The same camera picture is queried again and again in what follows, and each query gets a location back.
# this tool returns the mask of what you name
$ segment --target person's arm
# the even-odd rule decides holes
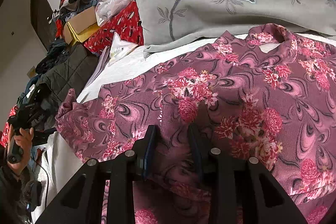
[[[20,129],[20,136],[14,136],[13,127],[10,127],[8,142],[11,138],[15,139],[18,146],[23,149],[22,159],[19,163],[10,164],[4,162],[0,167],[0,219],[1,223],[18,223],[18,217],[16,212],[16,202],[21,196],[21,181],[19,180],[20,174],[27,166],[30,159],[30,150],[32,147],[32,139],[34,136],[34,130],[31,128],[29,131]],[[8,148],[0,149],[0,155],[7,155]]]

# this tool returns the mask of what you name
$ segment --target white bed sheet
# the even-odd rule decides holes
[[[300,35],[336,46],[336,41],[321,36],[312,34]],[[246,34],[242,34],[237,35],[236,37],[244,39],[246,36]],[[183,53],[194,51],[198,47],[204,46],[208,43],[214,43],[215,40],[216,38],[200,39],[169,51],[156,52],[146,59],[143,58],[144,46],[138,47],[129,55],[115,62],[110,67],[106,66],[93,83],[87,86],[80,93],[77,98],[77,102],[83,103],[97,98],[102,85],[135,78],[159,63],[166,62]],[[278,44],[266,44],[261,46],[261,50],[263,52],[268,52],[277,46]],[[48,203],[50,203],[56,193],[63,188],[75,172],[82,166],[82,162],[75,156],[67,142],[57,132],[55,133],[52,145],[47,152],[49,170],[52,173],[52,183],[49,183],[50,185],[48,191]],[[44,197],[45,194],[43,194],[42,204],[44,204]],[[38,218],[43,209],[44,208],[42,208],[42,206],[39,208],[35,215],[35,219]]]

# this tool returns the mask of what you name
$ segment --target red patterned fabric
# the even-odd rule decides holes
[[[10,113],[9,115],[12,116],[12,115],[15,115],[16,112],[18,110],[18,107],[17,105],[13,106],[12,109],[10,110]],[[3,129],[3,132],[1,132],[1,141],[0,141],[0,144],[3,146],[3,147],[6,147],[6,144],[8,143],[8,133],[9,133],[9,124],[8,122],[5,123],[5,128]]]
[[[122,40],[143,45],[141,21],[135,0],[96,31],[84,43],[84,47],[92,53],[101,55],[106,46],[111,46],[114,32],[117,32]]]

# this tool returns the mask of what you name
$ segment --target black sleeve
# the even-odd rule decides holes
[[[16,181],[11,169],[2,160],[0,167],[0,222],[19,223],[16,203],[21,195],[21,181]]]

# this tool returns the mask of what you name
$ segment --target black cable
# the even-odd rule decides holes
[[[47,197],[48,197],[48,190],[49,190],[49,176],[48,176],[48,172],[42,167],[42,165],[40,165],[36,160],[34,160],[33,158],[31,158],[34,162],[36,162],[36,164],[38,164],[46,173],[47,175],[47,191],[45,192],[45,202],[44,202],[44,209],[46,209],[47,207]]]

